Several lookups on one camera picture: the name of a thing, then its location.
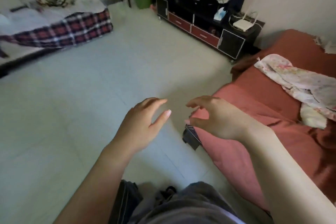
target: left hand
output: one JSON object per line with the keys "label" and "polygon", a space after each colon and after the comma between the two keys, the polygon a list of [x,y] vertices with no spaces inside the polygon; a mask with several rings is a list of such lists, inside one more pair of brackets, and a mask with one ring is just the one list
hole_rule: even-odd
{"label": "left hand", "polygon": [[145,149],[171,114],[171,110],[166,110],[152,123],[154,113],[166,102],[167,99],[147,98],[131,108],[111,143],[122,145],[131,154]]}

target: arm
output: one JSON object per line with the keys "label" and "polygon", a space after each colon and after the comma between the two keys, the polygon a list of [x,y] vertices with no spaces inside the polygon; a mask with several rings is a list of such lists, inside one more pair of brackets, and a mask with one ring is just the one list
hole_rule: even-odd
{"label": "arm", "polygon": [[54,224],[108,222],[129,161],[156,137],[170,116],[171,112],[165,111],[152,124],[155,111],[166,101],[145,99],[126,114],[114,139],[104,148]]}
{"label": "arm", "polygon": [[248,150],[263,194],[277,224],[331,224],[336,208],[281,144],[271,128],[223,99],[203,96],[188,107],[205,108],[208,120],[189,123],[222,139],[241,142]]}

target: tv stand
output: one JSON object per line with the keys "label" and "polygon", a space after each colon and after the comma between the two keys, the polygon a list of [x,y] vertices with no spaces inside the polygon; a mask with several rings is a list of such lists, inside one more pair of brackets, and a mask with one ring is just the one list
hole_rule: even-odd
{"label": "tv stand", "polygon": [[231,60],[239,59],[244,53],[255,54],[253,46],[264,22],[257,21],[246,32],[236,30],[232,24],[238,19],[228,12],[221,22],[213,20],[218,6],[195,3],[194,0],[156,0],[157,15],[186,33],[203,41]]}

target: forearm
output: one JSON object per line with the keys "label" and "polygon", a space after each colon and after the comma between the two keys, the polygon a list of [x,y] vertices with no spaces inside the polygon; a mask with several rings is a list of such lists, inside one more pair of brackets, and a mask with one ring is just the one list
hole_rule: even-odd
{"label": "forearm", "polygon": [[336,209],[290,156],[272,130],[245,146],[275,223],[334,223]]}
{"label": "forearm", "polygon": [[107,223],[124,170],[132,157],[113,141],[102,151],[54,224]]}

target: red drawer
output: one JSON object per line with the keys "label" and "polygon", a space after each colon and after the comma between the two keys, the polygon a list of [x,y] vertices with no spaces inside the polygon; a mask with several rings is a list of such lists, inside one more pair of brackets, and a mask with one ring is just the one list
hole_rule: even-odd
{"label": "red drawer", "polygon": [[169,12],[168,20],[170,22],[174,23],[176,26],[179,26],[180,28],[190,32],[191,24],[189,22],[177,17],[176,15],[172,14],[171,12]]}
{"label": "red drawer", "polygon": [[204,42],[207,42],[208,44],[211,44],[217,48],[219,38],[208,33],[207,31],[204,31],[193,25],[191,26],[191,34],[197,36],[199,39],[202,39]]}

